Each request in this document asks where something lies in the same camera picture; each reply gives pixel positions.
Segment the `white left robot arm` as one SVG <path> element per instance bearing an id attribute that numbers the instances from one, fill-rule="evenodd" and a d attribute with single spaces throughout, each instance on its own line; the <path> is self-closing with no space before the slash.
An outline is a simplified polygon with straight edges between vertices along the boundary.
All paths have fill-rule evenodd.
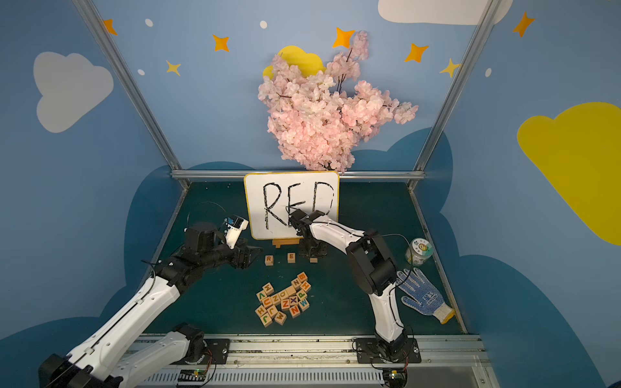
<path id="1" fill-rule="evenodd" d="M 226 218 L 222 227 L 200 222 L 184 231 L 184 243 L 151 268 L 150 279 L 98 331 L 68 354 L 53 354 L 39 367 L 42 387 L 136 387 L 178 361 L 199 361 L 204 333 L 182 323 L 152 346 L 124 355 L 153 321 L 177 301 L 206 270 L 229 264 L 248 268 L 262 252 L 241 238 L 248 220 Z"/>

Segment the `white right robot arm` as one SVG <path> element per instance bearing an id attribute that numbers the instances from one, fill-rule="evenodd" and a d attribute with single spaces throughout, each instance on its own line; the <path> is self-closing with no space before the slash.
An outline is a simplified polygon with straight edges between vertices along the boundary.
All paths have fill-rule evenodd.
<path id="1" fill-rule="evenodd" d="M 370 299 L 377 353 L 387 361 L 397 361 L 408 336 L 396 301 L 397 264 L 383 236 L 350 228 L 318 210 L 294 210 L 289 224 L 302 238 L 301 252 L 312 256 L 329 245 L 347 255 L 357 286 Z"/>

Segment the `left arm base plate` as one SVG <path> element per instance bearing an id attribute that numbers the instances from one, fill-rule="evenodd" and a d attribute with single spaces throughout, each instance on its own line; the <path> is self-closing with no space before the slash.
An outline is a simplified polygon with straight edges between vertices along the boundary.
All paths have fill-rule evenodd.
<path id="1" fill-rule="evenodd" d="M 226 338 L 196 339 L 190 344 L 186 363 L 189 365 L 225 365 L 230 346 L 231 340 Z"/>

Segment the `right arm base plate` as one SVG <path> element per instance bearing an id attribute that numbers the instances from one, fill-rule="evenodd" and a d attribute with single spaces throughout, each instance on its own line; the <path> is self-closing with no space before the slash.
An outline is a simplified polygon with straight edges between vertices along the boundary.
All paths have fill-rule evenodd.
<path id="1" fill-rule="evenodd" d="M 359 364 L 420 364 L 422 360 L 417 340 L 410 337 L 393 343 L 375 337 L 357 337 L 353 350 Z"/>

